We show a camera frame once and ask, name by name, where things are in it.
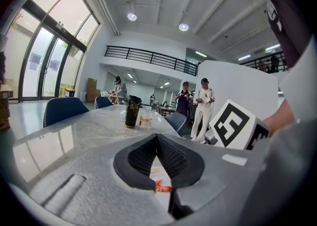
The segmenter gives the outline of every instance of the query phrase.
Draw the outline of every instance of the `white marble table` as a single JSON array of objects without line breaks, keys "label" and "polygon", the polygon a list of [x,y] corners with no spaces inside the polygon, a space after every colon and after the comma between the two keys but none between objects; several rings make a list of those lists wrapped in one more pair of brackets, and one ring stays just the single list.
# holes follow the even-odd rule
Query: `white marble table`
[{"label": "white marble table", "polygon": [[150,133],[178,136],[157,112],[153,112],[150,130],[124,127],[124,105],[90,111],[43,128],[14,143],[5,174],[24,191],[69,160],[95,147]]}]

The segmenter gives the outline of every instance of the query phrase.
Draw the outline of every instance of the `black cup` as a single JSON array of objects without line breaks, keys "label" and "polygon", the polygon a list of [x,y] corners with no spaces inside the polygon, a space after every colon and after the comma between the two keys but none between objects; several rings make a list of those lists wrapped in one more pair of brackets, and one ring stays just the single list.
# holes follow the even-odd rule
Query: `black cup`
[{"label": "black cup", "polygon": [[134,128],[137,122],[139,108],[141,106],[141,98],[128,96],[127,110],[125,114],[125,127]]}]

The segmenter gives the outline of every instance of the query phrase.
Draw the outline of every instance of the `plastic bottle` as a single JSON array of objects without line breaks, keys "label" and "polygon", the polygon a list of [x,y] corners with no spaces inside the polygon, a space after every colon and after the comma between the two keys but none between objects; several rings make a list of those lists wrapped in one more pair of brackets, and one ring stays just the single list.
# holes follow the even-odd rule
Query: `plastic bottle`
[{"label": "plastic bottle", "polygon": [[152,125],[152,113],[151,111],[142,111],[139,123],[141,129],[150,129]]}]

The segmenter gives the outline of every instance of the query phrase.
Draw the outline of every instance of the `black mesh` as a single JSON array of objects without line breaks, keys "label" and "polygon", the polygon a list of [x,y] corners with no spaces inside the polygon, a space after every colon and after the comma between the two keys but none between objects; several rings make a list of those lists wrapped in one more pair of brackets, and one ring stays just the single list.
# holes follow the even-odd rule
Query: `black mesh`
[{"label": "black mesh", "polygon": [[186,155],[160,138],[157,141],[157,155],[170,178],[177,176],[188,166]]},{"label": "black mesh", "polygon": [[156,138],[141,147],[131,151],[128,155],[129,164],[145,176],[150,176],[153,160],[156,156]]}]

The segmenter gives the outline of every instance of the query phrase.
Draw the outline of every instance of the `paper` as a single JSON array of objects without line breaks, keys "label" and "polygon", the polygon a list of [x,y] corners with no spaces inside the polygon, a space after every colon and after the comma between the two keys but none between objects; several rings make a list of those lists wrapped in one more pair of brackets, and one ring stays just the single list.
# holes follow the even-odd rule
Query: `paper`
[{"label": "paper", "polygon": [[[171,187],[171,181],[169,176],[167,175],[166,171],[162,166],[159,167],[151,167],[151,174],[150,174],[150,179],[153,181],[158,181],[162,180],[159,185],[163,188],[157,188],[161,190],[168,190],[168,187]],[[164,207],[166,211],[168,211],[168,205],[169,205],[169,198],[170,198],[170,191],[165,191],[165,192],[155,192],[155,197],[158,199],[160,204]]]}]

